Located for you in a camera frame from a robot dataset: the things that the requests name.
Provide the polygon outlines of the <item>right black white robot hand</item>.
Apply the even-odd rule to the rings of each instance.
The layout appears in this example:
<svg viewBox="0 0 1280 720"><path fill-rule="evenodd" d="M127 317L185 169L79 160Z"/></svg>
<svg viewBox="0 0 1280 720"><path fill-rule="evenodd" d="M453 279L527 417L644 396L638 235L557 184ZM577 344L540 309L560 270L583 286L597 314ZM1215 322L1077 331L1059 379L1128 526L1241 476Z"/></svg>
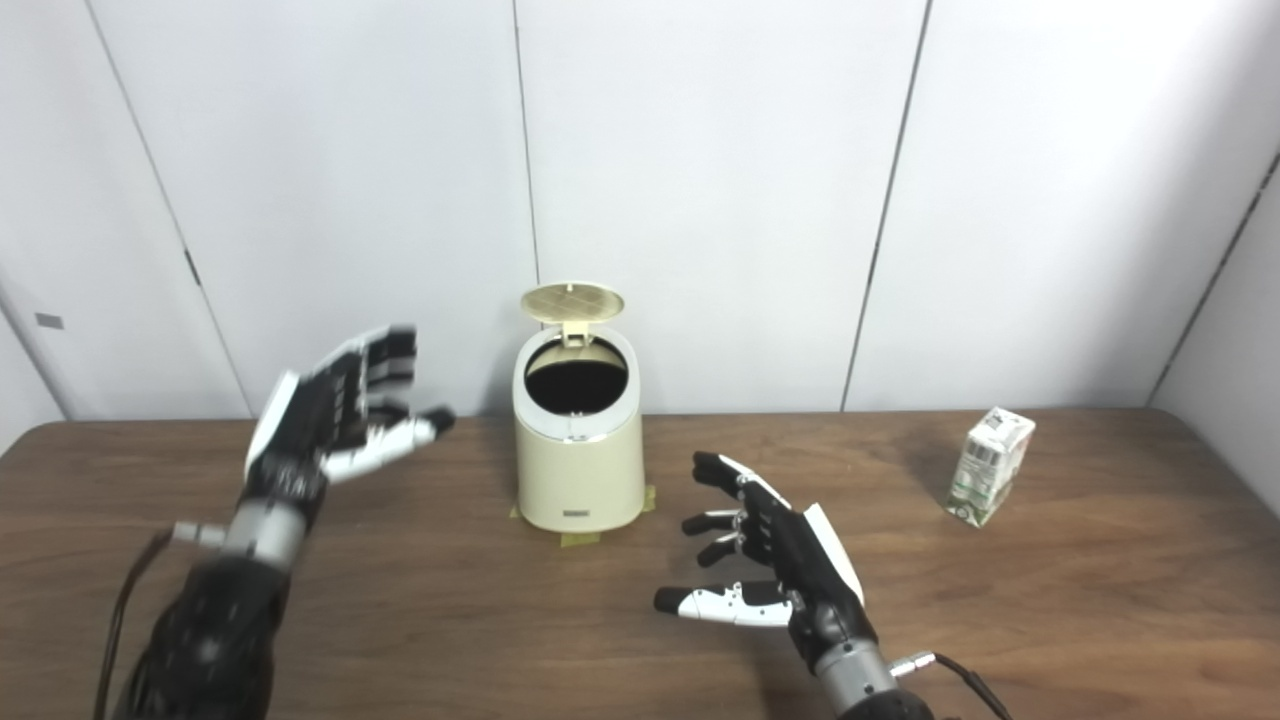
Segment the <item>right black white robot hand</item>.
<svg viewBox="0 0 1280 720"><path fill-rule="evenodd" d="M719 537L695 557L700 568L742 556L773 573L769 582L662 587L654 609L677 618L745 626L785 626L810 674L829 651L877 643L861 585L820 506L797 511L763 477L721 454L696 451L692 479L739 501L681 524L685 536Z"/></svg>

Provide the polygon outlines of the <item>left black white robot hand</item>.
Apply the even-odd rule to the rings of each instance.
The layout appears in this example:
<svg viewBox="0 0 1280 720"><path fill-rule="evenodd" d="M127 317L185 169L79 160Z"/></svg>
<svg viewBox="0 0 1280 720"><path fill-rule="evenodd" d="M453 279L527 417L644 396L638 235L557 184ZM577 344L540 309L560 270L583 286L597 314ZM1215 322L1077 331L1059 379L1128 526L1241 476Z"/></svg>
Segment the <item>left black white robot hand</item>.
<svg viewBox="0 0 1280 720"><path fill-rule="evenodd" d="M347 340L311 372L283 372L255 427L242 500L274 500L312 516L328 488L366 477L439 441L456 423L445 405L412 410L415 325Z"/></svg>

